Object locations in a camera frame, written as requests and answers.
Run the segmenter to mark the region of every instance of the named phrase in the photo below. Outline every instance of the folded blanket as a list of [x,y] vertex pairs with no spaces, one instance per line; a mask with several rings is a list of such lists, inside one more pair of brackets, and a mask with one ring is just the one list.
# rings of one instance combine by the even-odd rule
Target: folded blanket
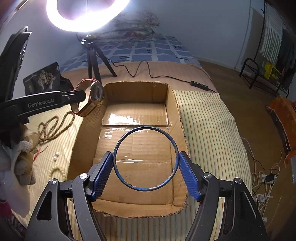
[[99,43],[129,41],[155,35],[158,18],[149,11],[122,12],[102,28],[87,34]]

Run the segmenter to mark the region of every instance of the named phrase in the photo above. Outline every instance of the watch face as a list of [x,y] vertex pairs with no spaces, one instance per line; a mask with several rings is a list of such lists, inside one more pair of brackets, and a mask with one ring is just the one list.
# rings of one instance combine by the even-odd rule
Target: watch face
[[90,96],[93,101],[101,102],[103,100],[104,90],[100,82],[94,82],[91,84]]

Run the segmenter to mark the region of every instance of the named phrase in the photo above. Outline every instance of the blue metal ring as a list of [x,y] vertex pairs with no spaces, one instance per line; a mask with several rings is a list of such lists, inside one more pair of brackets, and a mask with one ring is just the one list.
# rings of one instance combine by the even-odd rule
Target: blue metal ring
[[[119,146],[120,144],[122,143],[122,141],[130,134],[136,132],[136,131],[139,131],[139,130],[154,130],[154,131],[158,131],[162,134],[164,134],[169,140],[170,142],[172,143],[174,149],[175,149],[175,153],[176,153],[176,163],[175,163],[175,167],[174,167],[174,170],[172,172],[172,174],[161,184],[155,186],[155,187],[151,187],[151,188],[139,188],[139,187],[135,187],[131,184],[129,184],[127,181],[125,181],[123,179],[123,177],[120,175],[119,171],[118,171],[118,168],[117,168],[117,165],[116,165],[116,154],[117,154],[117,151],[119,149]],[[176,174],[177,172],[177,169],[178,169],[178,166],[179,166],[179,151],[178,151],[178,147],[177,147],[177,144],[176,142],[173,140],[173,138],[168,134],[166,133],[165,131],[159,129],[159,128],[156,128],[156,127],[153,127],[153,126],[140,126],[140,127],[136,127],[132,130],[130,130],[129,132],[125,133],[120,139],[119,141],[117,142],[115,148],[114,148],[114,152],[113,152],[113,167],[114,167],[114,170],[115,170],[115,173],[117,175],[117,177],[119,178],[119,180],[124,184],[126,185],[127,187],[131,188],[131,189],[134,189],[134,190],[137,190],[137,191],[153,191],[153,190],[157,190],[165,185],[167,185],[169,183],[169,181],[173,178],[173,176]]]

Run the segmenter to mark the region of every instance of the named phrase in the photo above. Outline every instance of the ring light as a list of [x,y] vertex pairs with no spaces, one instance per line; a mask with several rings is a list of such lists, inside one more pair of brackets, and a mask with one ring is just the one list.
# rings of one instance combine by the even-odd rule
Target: ring light
[[57,0],[47,0],[46,12],[49,20],[60,29],[71,32],[91,32],[115,18],[125,9],[129,1],[115,0],[107,9],[88,12],[75,20],[69,20],[62,17],[57,10]]

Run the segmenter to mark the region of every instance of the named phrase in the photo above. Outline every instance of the cardboard box flap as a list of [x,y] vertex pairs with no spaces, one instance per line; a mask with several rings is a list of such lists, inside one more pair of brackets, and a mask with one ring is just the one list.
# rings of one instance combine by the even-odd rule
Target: cardboard box flap
[[95,210],[101,210],[105,215],[109,215],[116,210],[116,216],[122,218],[153,218],[165,217],[172,214],[181,212],[185,205],[182,207],[167,204],[167,205],[136,205],[128,203],[110,202],[98,199],[93,203]]
[[107,84],[104,90],[110,102],[165,103],[168,85],[151,82],[115,82]]

